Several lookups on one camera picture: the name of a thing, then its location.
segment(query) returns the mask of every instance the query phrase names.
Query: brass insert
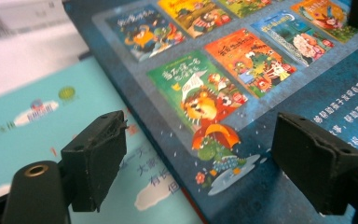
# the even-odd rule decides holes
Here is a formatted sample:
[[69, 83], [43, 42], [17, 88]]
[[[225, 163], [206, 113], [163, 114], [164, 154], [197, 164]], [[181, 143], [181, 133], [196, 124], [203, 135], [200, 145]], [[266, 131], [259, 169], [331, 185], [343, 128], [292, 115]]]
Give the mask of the brass insert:
[[28, 170], [26, 170], [25, 175], [28, 177], [35, 177], [38, 175], [42, 175], [47, 170], [48, 170], [48, 166], [46, 166], [44, 164], [36, 165], [36, 166], [33, 166], [33, 167], [29, 168]]

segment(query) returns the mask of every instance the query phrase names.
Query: cartoon character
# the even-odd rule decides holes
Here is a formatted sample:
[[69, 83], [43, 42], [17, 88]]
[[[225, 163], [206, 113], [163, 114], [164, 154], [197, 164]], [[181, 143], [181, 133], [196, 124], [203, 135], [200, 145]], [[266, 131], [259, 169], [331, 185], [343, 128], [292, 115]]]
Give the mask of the cartoon character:
[[135, 49], [143, 52], [151, 52], [156, 45], [155, 36], [149, 26], [141, 25], [125, 39], [126, 45], [135, 45]]
[[272, 88], [272, 84], [270, 81], [266, 80], [265, 78], [261, 77], [258, 78], [255, 81], [255, 85], [257, 86], [258, 89], [260, 89], [260, 91], [262, 92], [268, 92], [269, 90], [271, 90]]
[[271, 80], [270, 83], [276, 86], [284, 81], [290, 74], [283, 68], [282, 63], [273, 60], [270, 65], [265, 63], [265, 75]]
[[302, 55], [313, 60], [318, 60], [325, 53], [325, 49], [318, 45], [316, 39], [305, 33], [296, 35], [293, 44]]
[[245, 57], [252, 61], [252, 70], [250, 73], [254, 77], [260, 77], [265, 72], [265, 62], [270, 61], [272, 52], [263, 53], [258, 51], [250, 51]]
[[222, 26], [223, 24], [231, 21], [231, 18], [226, 14], [220, 15], [217, 12], [213, 12], [212, 14], [213, 14], [213, 22], [217, 26]]
[[211, 12], [202, 13], [201, 16], [193, 22], [194, 30], [201, 33], [207, 33], [213, 26], [214, 15]]
[[247, 71], [246, 65], [242, 61], [238, 61], [234, 63], [234, 71], [240, 75]]
[[342, 10], [342, 8], [340, 9], [339, 14], [342, 15], [343, 19], [340, 20], [338, 19], [336, 16], [333, 15], [332, 13], [332, 8], [331, 6], [327, 7], [327, 15], [322, 14], [322, 18], [321, 19], [314, 19], [304, 7], [300, 7], [299, 8], [299, 13], [301, 15], [303, 15], [304, 17], [306, 17], [307, 19], [309, 19], [310, 21], [312, 21], [313, 23], [315, 23], [316, 25], [319, 25], [321, 27], [323, 27], [324, 29], [328, 29], [328, 30], [332, 30], [332, 29], [339, 29], [343, 27], [343, 22], [346, 19], [346, 13]]
[[334, 47], [334, 43], [333, 42], [331, 42], [330, 40], [328, 40], [328, 39], [324, 39], [324, 40], [322, 40], [322, 43], [325, 45], [325, 46], [327, 46], [328, 48], [332, 48], [332, 47]]
[[[182, 102], [182, 108], [190, 120], [200, 125], [194, 133], [192, 148], [199, 152], [201, 160], [213, 160], [211, 175], [215, 176], [218, 172], [233, 168], [222, 165], [227, 164], [225, 160], [227, 156], [236, 158], [236, 166], [246, 163], [246, 160], [238, 159], [232, 152], [233, 146], [240, 142], [237, 133], [229, 126], [220, 123], [237, 107], [225, 105], [223, 98], [217, 97], [212, 90], [201, 86], [186, 97]], [[234, 174], [241, 171], [239, 167], [234, 167], [233, 170]]]
[[182, 32], [179, 32], [176, 26], [172, 23], [169, 23], [167, 27], [157, 28], [154, 31], [154, 36], [163, 48], [171, 46], [172, 44], [180, 43], [185, 39]]
[[191, 11], [188, 10], [187, 8], [181, 8], [179, 11], [177, 11], [177, 14], [178, 14], [178, 18], [182, 18], [186, 15], [191, 14]]
[[208, 81], [215, 85], [219, 91], [217, 97], [223, 99], [224, 105], [239, 107], [248, 100], [226, 77], [213, 73], [208, 76]]

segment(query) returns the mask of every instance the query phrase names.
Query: children's book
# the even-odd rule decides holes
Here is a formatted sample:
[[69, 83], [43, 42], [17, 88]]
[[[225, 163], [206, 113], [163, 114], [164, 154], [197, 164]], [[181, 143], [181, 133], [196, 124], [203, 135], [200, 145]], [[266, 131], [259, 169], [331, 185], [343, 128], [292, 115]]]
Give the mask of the children's book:
[[101, 212], [69, 208], [72, 223], [201, 223], [93, 57], [0, 97], [0, 196], [21, 167], [60, 161], [61, 149], [77, 134], [117, 110], [129, 127], [127, 155]]
[[358, 33], [347, 24], [350, 6], [338, 0], [303, 0], [291, 9], [342, 43]]
[[[353, 208], [350, 206], [343, 216], [315, 212], [304, 194], [272, 159], [271, 143], [277, 112], [288, 111], [318, 123], [345, 142], [357, 144], [358, 148], [358, 111], [354, 112], [356, 108], [358, 110], [358, 51], [355, 51], [358, 50], [358, 35], [346, 45], [337, 43], [323, 60], [308, 67], [288, 57], [288, 64], [298, 65], [295, 66], [296, 73], [257, 99], [226, 71], [222, 63], [206, 52], [204, 46], [240, 30], [239, 24], [253, 31], [249, 23], [270, 16], [268, 9], [271, 7], [245, 19], [229, 22], [224, 29], [217, 29], [201, 38], [188, 39], [186, 44], [175, 47], [176, 50], [153, 57], [147, 63], [137, 63], [116, 48], [117, 41], [110, 39], [111, 29], [105, 18], [109, 17], [109, 11], [123, 10], [132, 4], [157, 4], [157, 1], [95, 0], [88, 3], [71, 0], [64, 5], [152, 146], [176, 182], [186, 190], [186, 196], [196, 205], [203, 220], [219, 224], [351, 223]], [[294, 0], [287, 0], [278, 4], [283, 9], [293, 3]], [[258, 40], [255, 39], [257, 46], [260, 45]], [[276, 51], [283, 56], [280, 49]], [[213, 103], [213, 95], [217, 92], [211, 92], [216, 87], [204, 79], [205, 75], [209, 77], [208, 72], [198, 73], [211, 69], [210, 66], [203, 65], [199, 71], [193, 68], [191, 73], [190, 67], [185, 66], [191, 64], [188, 59], [202, 59], [201, 55], [206, 56], [217, 71], [223, 72], [219, 73], [221, 77], [228, 78], [248, 96], [244, 104], [226, 116], [222, 114], [224, 116], [217, 119], [217, 123], [206, 122], [212, 115], [207, 112], [217, 112]], [[180, 66], [189, 72], [188, 76], [184, 72], [175, 80], [173, 73], [182, 74], [177, 69]], [[192, 85], [186, 85], [195, 74], [194, 82], [191, 79]], [[208, 88], [197, 94], [197, 83]], [[204, 119], [192, 120], [197, 115]], [[235, 140], [237, 136], [239, 142], [230, 141], [235, 144], [224, 147], [228, 139], [233, 137]]]
[[256, 35], [240, 29], [205, 46], [254, 97], [262, 97], [296, 68]]
[[240, 156], [240, 138], [222, 120], [247, 101], [246, 96], [206, 56], [193, 51], [147, 73], [194, 135], [188, 153], [204, 163], [194, 178], [208, 194], [229, 187], [219, 179], [236, 174], [245, 176], [258, 155]]
[[263, 7], [271, 4], [270, 0], [219, 0], [219, 3], [232, 11], [240, 18], [251, 15]]
[[106, 22], [138, 61], [151, 58], [185, 40], [184, 34], [150, 5], [119, 13]]
[[252, 26], [293, 59], [306, 66], [334, 47], [332, 40], [320, 35], [297, 15], [286, 10], [253, 23]]
[[231, 21], [211, 0], [160, 0], [158, 4], [194, 38]]

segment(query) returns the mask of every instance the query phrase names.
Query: cartoon illustration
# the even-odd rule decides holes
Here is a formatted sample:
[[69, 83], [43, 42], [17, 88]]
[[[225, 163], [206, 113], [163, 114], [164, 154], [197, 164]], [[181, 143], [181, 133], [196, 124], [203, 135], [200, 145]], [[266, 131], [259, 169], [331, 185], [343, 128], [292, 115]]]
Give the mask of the cartoon illustration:
[[271, 4], [270, 0], [219, 0], [235, 15], [244, 18]]
[[292, 10], [342, 43], [358, 32], [358, 29], [347, 24], [350, 6], [338, 0], [301, 1], [293, 5]]
[[296, 68], [257, 36], [240, 29], [205, 46], [215, 59], [255, 97], [262, 97]]
[[334, 47], [329, 39], [286, 10], [279, 11], [252, 26], [305, 66], [320, 59]]
[[158, 4], [192, 37], [209, 33], [231, 21], [228, 14], [212, 1], [161, 0]]
[[[251, 170], [244, 167], [252, 166], [253, 160], [248, 163], [247, 158], [238, 156], [239, 136], [222, 123], [248, 98], [205, 55], [194, 51], [147, 74], [192, 131], [188, 153], [208, 164], [202, 170], [195, 168], [196, 182], [212, 195], [229, 186], [213, 187], [220, 175], [232, 174], [238, 180]], [[197, 180], [198, 172], [203, 179]]]
[[325, 49], [318, 45], [315, 38], [307, 34], [296, 35], [293, 44], [302, 55], [313, 60], [318, 60], [325, 53]]
[[139, 62], [185, 40], [182, 32], [152, 6], [112, 17], [107, 23]]
[[150, 52], [156, 45], [155, 36], [147, 25], [141, 25], [125, 39], [126, 45], [135, 45], [135, 49]]

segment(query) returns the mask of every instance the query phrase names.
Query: orange book cover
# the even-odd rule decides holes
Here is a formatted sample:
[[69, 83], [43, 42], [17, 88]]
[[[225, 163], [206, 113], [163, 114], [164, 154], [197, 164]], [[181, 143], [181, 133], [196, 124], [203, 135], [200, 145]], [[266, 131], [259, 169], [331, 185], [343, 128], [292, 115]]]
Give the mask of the orange book cover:
[[231, 21], [221, 7], [208, 0], [160, 0], [158, 4], [193, 38]]
[[304, 0], [291, 9], [341, 43], [348, 42], [358, 29], [347, 24], [350, 6], [336, 0]]
[[296, 71], [283, 56], [246, 29], [224, 36], [205, 49], [256, 98]]

